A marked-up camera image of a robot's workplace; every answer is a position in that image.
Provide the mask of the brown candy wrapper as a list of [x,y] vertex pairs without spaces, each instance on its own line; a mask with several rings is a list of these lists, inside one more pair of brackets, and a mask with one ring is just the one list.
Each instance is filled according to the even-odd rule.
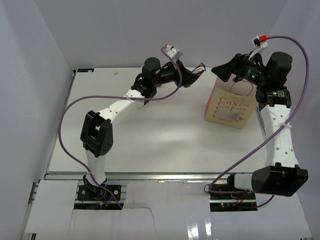
[[192,71],[192,74],[194,75],[202,75],[203,72],[206,72],[206,66],[203,62],[201,62],[196,68],[194,68]]

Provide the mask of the beige paper cakes bag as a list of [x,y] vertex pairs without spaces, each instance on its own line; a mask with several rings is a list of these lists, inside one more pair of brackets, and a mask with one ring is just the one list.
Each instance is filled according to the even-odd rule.
[[217,78],[207,101],[206,122],[243,129],[253,115],[258,102],[257,87],[247,80],[223,82]]

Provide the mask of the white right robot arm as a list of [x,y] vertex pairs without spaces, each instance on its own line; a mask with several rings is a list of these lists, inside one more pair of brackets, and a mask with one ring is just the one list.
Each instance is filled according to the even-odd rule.
[[211,183],[213,194],[226,194],[236,200],[250,192],[290,197],[308,180],[306,169],[299,166],[291,137],[291,95],[285,82],[292,68],[293,58],[284,52],[274,52],[266,65],[259,53],[236,54],[228,63],[213,67],[211,72],[223,82],[235,75],[235,83],[246,80],[256,86],[259,124],[266,147],[265,167],[253,173],[234,173],[227,178],[226,190]]

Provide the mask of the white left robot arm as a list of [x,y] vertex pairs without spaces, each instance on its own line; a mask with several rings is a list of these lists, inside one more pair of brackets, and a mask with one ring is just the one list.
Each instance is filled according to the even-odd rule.
[[89,111],[84,119],[80,140],[83,143],[89,171],[83,177],[88,193],[96,200],[106,194],[106,154],[113,146],[113,128],[127,115],[146,105],[157,94],[157,88],[167,83],[190,87],[206,70],[204,64],[188,70],[180,60],[161,66],[156,57],[147,58],[141,73],[125,94],[124,99],[114,102],[98,112]]

